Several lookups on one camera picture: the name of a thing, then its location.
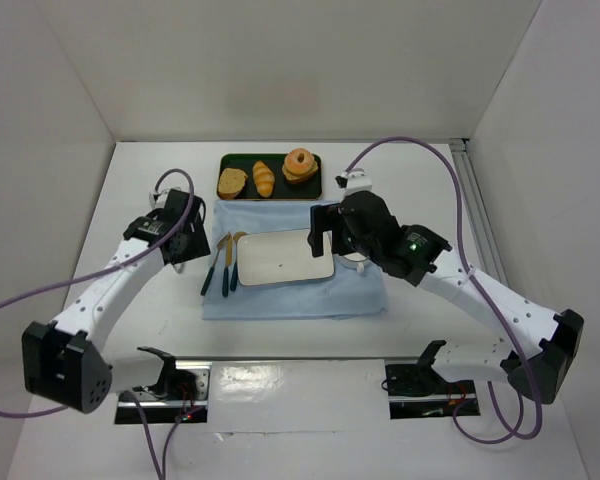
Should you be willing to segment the orange glazed donut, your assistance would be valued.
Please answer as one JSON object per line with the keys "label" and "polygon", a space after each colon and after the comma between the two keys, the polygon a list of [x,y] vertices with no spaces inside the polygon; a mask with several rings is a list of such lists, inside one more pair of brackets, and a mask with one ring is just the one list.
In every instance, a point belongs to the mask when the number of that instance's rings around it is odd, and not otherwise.
{"label": "orange glazed donut", "polygon": [[284,160],[284,166],[294,174],[303,175],[311,169],[315,162],[311,152],[303,148],[296,148],[289,152]]}

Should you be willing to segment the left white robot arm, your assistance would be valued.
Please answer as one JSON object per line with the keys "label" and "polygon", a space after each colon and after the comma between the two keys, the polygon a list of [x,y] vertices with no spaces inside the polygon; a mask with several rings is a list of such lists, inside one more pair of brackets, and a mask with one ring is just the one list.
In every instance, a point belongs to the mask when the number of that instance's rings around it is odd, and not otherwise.
{"label": "left white robot arm", "polygon": [[133,220],[106,266],[65,310],[47,324],[32,322],[21,339],[28,392],[88,414],[109,393],[148,387],[157,398],[193,376],[173,355],[142,347],[136,357],[107,360],[102,351],[115,324],[143,287],[165,267],[210,253],[203,199],[178,189],[163,206]]}

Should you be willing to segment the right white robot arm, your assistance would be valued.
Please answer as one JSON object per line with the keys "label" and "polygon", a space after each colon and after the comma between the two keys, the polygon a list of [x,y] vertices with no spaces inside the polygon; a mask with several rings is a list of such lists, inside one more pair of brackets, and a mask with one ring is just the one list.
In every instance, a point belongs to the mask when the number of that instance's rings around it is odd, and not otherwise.
{"label": "right white robot arm", "polygon": [[419,364],[449,383],[505,382],[530,400],[555,401],[578,352],[581,315],[537,305],[485,272],[464,266],[446,239],[423,225],[399,224],[384,200],[370,191],[311,207],[313,257],[325,254],[326,232],[332,235],[331,253],[363,255],[387,275],[455,305],[500,340],[485,349],[433,341]]}

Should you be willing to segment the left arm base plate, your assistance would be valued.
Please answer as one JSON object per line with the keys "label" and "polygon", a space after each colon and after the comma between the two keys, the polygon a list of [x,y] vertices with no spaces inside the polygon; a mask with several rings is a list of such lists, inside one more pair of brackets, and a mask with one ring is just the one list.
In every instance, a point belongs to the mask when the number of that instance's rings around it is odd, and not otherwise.
{"label": "left arm base plate", "polygon": [[115,425],[142,423],[133,399],[142,408],[148,425],[174,424],[178,418],[187,424],[203,424],[208,420],[208,397],[211,367],[194,365],[178,368],[165,386],[136,386],[120,393],[114,416]]}

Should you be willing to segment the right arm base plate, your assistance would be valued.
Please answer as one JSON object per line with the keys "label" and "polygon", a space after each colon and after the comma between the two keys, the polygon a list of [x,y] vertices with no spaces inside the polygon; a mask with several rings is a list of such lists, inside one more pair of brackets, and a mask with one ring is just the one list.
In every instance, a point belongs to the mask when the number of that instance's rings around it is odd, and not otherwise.
{"label": "right arm base plate", "polygon": [[449,383],[432,370],[415,363],[385,365],[381,388],[387,393],[392,420],[479,416],[476,387],[472,381]]}

